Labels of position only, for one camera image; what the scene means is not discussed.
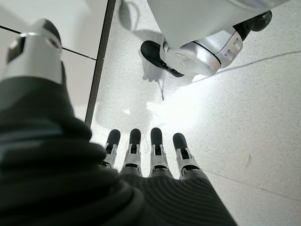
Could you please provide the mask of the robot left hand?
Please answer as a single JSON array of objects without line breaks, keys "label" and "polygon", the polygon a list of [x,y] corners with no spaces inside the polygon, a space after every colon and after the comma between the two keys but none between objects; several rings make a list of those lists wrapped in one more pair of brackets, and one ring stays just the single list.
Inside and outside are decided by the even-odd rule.
[{"label": "robot left hand", "polygon": [[183,134],[173,136],[180,172],[168,167],[153,128],[150,175],[133,129],[121,171],[120,132],[90,142],[66,87],[57,28],[37,20],[7,52],[0,80],[0,223],[3,226],[234,226]]}]

